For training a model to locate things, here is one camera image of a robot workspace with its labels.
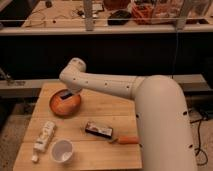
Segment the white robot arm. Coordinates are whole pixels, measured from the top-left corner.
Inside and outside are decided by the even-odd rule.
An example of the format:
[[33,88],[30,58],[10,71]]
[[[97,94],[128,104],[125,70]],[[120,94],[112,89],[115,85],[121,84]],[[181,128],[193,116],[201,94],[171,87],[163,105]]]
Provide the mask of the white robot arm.
[[79,58],[59,79],[73,94],[89,89],[134,101],[142,171],[198,171],[186,99],[174,79],[91,74]]

